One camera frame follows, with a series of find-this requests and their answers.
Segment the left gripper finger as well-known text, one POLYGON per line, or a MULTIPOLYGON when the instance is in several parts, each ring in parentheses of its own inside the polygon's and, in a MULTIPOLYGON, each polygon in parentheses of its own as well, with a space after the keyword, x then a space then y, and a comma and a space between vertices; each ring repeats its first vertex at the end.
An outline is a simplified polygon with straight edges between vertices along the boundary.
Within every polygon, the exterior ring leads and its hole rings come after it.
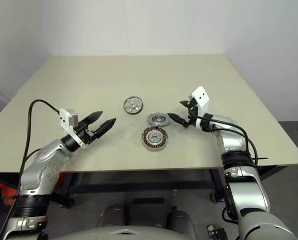
POLYGON ((85 124, 86 125, 93 124, 101 117, 102 114, 103 114, 103 111, 92 112, 85 118, 85 124))
POLYGON ((102 137, 106 134, 116 122, 116 118, 109 119, 105 121, 97 130, 96 130, 96 137, 102 137))

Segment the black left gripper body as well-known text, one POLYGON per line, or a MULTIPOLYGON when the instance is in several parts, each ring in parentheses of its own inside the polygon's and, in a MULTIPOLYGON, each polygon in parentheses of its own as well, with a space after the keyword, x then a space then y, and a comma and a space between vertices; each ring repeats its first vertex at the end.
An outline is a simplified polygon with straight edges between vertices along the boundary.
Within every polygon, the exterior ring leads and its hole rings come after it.
POLYGON ((96 120, 83 119, 78 122, 77 127, 75 127, 75 141, 80 145, 89 145, 96 139, 101 138, 97 131, 90 130, 89 125, 95 123, 96 120))

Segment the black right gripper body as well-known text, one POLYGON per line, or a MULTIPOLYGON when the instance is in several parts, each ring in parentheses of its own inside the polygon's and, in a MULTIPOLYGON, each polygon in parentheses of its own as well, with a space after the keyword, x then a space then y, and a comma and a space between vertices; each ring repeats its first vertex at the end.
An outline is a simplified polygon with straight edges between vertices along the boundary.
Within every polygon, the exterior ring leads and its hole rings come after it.
POLYGON ((193 97, 189 97, 189 101, 187 103, 188 109, 188 125, 192 126, 200 126, 201 125, 201 115, 199 114, 199 107, 196 100, 193 97))

